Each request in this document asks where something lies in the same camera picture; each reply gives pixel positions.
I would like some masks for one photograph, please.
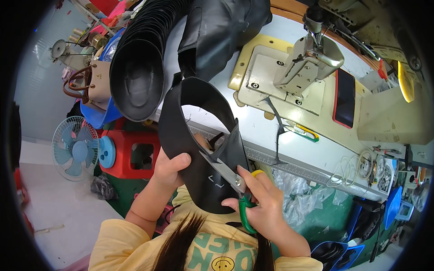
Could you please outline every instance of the black leather piece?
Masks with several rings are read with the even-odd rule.
[[[270,0],[195,0],[178,48],[181,71],[211,80],[272,17]]]
[[[144,121],[157,110],[167,38],[192,1],[147,0],[123,33],[110,65],[110,92],[127,119]]]
[[[191,164],[180,171],[180,174],[192,200],[199,208],[215,214],[232,213],[234,210],[221,206],[221,202],[231,197],[238,198],[238,194],[199,153],[207,152],[190,132],[181,106],[198,106],[215,115],[224,124],[230,134],[225,135],[224,143],[211,157],[220,158],[234,172],[237,172],[237,165],[250,169],[238,128],[238,119],[234,119],[226,99],[210,83],[196,77],[179,82],[180,76],[175,75],[174,86],[164,98],[158,122],[160,144],[170,159],[184,152],[190,154]]]

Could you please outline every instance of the beige handbag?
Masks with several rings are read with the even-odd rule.
[[[80,98],[83,104],[88,107],[100,112],[105,111],[111,97],[109,73],[110,62],[92,60],[88,67],[77,71],[63,83],[63,92],[68,96]],[[71,83],[72,80],[82,78],[86,83],[84,87],[74,87]],[[83,90],[83,94],[67,91],[65,89],[66,84],[71,90]]]

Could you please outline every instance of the pink fabric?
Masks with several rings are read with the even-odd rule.
[[[71,264],[70,266],[64,269],[58,269],[57,271],[87,271],[87,269],[89,268],[89,261],[90,261],[90,254],[84,256],[83,258],[79,259],[78,261]]]
[[[125,12],[125,7],[126,7],[126,0],[123,0],[122,2],[119,2],[119,4],[115,7],[115,9],[110,13],[110,15],[107,16],[107,18],[112,19],[116,16],[118,16],[119,14],[122,14]],[[104,27],[98,25],[97,27],[95,27],[94,29],[92,29],[90,32],[98,32],[98,33],[102,33],[104,31]]]

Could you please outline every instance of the scissors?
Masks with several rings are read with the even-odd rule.
[[[319,141],[319,136],[316,133],[309,130],[308,128],[303,127],[298,123],[286,119],[283,119],[283,121],[288,124],[285,126],[285,128],[290,130],[291,132],[301,135],[302,137],[307,138],[313,142]]]
[[[249,224],[246,216],[246,208],[252,208],[256,206],[256,203],[251,202],[251,194],[246,193],[247,184],[246,181],[238,174],[233,172],[220,158],[217,158],[217,162],[213,161],[209,156],[200,152],[202,156],[210,163],[210,165],[230,184],[230,186],[238,194],[238,206],[240,208],[241,224],[250,234],[255,234],[257,231]],[[255,170],[251,174],[256,177],[259,173],[265,173],[263,170]]]

